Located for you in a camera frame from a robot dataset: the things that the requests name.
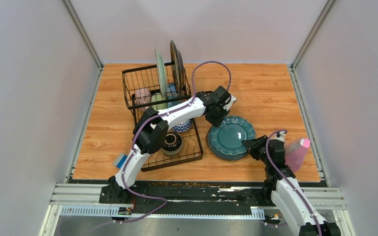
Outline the black rimmed white plate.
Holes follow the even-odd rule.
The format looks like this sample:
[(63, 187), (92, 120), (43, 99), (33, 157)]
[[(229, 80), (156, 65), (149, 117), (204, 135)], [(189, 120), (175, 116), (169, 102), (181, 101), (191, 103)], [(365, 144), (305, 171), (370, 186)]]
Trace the black rimmed white plate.
[(170, 41), (170, 54), (175, 89), (178, 95), (182, 95), (185, 85), (185, 68), (181, 53), (173, 40)]

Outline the white black bowl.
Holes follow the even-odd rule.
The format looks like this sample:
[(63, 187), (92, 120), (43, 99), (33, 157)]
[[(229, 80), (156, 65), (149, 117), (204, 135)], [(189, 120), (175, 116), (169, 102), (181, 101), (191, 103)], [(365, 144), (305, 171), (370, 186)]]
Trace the white black bowl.
[(192, 125), (192, 120), (188, 119), (185, 122), (179, 123), (176, 126), (174, 126), (172, 130), (177, 133), (184, 133), (190, 130), (191, 125)]

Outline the pink ceramic mug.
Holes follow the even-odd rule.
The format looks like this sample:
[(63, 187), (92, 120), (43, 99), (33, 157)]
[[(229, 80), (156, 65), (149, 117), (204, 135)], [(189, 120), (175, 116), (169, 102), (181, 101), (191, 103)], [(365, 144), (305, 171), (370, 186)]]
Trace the pink ceramic mug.
[(139, 88), (135, 91), (135, 103), (136, 105), (146, 105), (145, 107), (140, 107), (138, 110), (144, 112), (149, 106), (147, 104), (151, 103), (151, 92), (148, 88)]

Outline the grey blue blossom plate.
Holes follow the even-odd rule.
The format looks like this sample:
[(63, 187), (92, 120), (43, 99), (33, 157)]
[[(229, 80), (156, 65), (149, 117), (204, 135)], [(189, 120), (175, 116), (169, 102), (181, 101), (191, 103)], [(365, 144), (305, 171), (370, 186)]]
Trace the grey blue blossom plate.
[(248, 155), (247, 151), (241, 154), (229, 155), (221, 153), (214, 146), (209, 146), (209, 149), (216, 157), (226, 161), (238, 161)]

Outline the dark teal scalloped plate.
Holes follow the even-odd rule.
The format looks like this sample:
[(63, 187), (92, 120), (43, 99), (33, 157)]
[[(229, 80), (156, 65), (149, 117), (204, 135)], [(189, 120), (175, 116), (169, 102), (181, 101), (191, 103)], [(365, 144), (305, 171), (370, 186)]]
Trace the dark teal scalloped plate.
[(212, 126), (206, 136), (208, 146), (214, 146), (223, 154), (236, 155), (247, 151), (242, 145), (243, 140), (255, 139), (253, 125), (238, 116), (228, 116), (220, 127)]

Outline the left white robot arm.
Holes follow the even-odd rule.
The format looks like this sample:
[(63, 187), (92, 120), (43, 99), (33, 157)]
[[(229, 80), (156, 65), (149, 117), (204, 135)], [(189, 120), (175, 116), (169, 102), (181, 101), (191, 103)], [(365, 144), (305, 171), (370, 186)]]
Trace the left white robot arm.
[(99, 202), (121, 204), (130, 199), (130, 187), (135, 184), (143, 164), (162, 148), (172, 127), (197, 117), (205, 117), (211, 125), (219, 127), (236, 101), (234, 95), (219, 86), (210, 93), (198, 92), (191, 99), (168, 109), (156, 111), (148, 108), (133, 130), (129, 154), (118, 156), (115, 163), (119, 171), (108, 179), (107, 186), (102, 187)]

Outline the light blue scalloped plate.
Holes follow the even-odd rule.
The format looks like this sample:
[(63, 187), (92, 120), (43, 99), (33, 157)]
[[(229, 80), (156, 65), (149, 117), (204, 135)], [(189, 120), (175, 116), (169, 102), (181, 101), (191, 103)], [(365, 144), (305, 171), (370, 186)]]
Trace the light blue scalloped plate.
[(163, 57), (160, 52), (155, 49), (156, 59), (157, 59), (157, 77), (159, 80), (160, 93), (163, 99), (167, 98), (167, 76)]

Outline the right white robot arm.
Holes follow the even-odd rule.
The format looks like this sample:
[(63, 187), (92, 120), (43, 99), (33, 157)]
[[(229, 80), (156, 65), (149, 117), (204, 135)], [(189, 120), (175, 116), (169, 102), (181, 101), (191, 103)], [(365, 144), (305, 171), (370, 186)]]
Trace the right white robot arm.
[(267, 136), (243, 140), (248, 154), (265, 165), (266, 180), (255, 193), (263, 204), (276, 206), (295, 236), (339, 236), (335, 222), (328, 222), (310, 203), (299, 186), (294, 172), (285, 163), (284, 137)]

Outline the dark brown speckled bowl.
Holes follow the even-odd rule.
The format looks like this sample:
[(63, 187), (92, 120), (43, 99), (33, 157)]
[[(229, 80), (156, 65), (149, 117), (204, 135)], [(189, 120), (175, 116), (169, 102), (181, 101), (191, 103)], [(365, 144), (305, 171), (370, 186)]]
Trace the dark brown speckled bowl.
[(168, 156), (179, 154), (183, 149), (183, 140), (176, 132), (168, 132), (161, 147), (161, 151)]

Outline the black wire dish rack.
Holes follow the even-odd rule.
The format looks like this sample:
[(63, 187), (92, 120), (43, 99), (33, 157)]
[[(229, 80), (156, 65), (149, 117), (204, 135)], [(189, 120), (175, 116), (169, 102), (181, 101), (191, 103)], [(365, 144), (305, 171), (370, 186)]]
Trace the black wire dish rack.
[[(167, 84), (174, 83), (173, 73), (172, 73), (172, 63), (165, 63), (165, 70), (167, 76)], [(148, 88), (151, 92), (152, 99), (151, 105), (161, 105), (168, 108), (167, 99), (162, 101), (156, 101), (158, 94), (160, 93), (159, 80), (157, 74), (157, 66), (155, 64), (149, 66), (142, 66), (133, 69), (127, 69), (122, 72), (123, 77), (123, 86), (124, 86), (124, 98), (126, 101), (127, 108), (132, 112), (134, 116), (134, 123), (137, 124), (140, 118), (142, 117), (142, 111), (138, 110), (140, 107), (145, 107), (146, 105), (136, 105), (135, 103), (135, 91), (141, 88)], [(183, 100), (183, 102), (191, 99), (191, 90), (190, 82), (188, 79), (185, 79), (185, 85), (183, 87), (182, 95), (179, 95), (178, 98), (171, 99)], [(203, 147), (201, 144), (201, 139), (197, 129), (195, 120), (192, 120), (192, 125), (190, 130), (184, 133), (178, 133), (183, 140), (183, 149), (182, 151), (174, 156), (165, 155), (161, 150), (152, 154), (143, 167), (141, 171), (153, 171), (166, 167), (171, 167), (179, 164), (189, 163), (193, 161), (198, 161), (203, 158)]]

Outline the blue butterfly mug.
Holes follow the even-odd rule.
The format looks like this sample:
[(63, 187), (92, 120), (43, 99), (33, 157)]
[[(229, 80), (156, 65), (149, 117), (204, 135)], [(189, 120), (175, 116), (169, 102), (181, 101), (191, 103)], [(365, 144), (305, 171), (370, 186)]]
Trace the blue butterfly mug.
[(171, 108), (171, 107), (176, 106), (178, 104), (181, 104), (183, 102), (183, 100), (171, 101), (171, 99), (179, 97), (179, 95), (176, 92), (176, 88), (175, 88), (174, 83), (167, 84), (166, 95), (167, 95), (167, 100), (168, 100), (168, 102), (167, 102), (168, 108)]

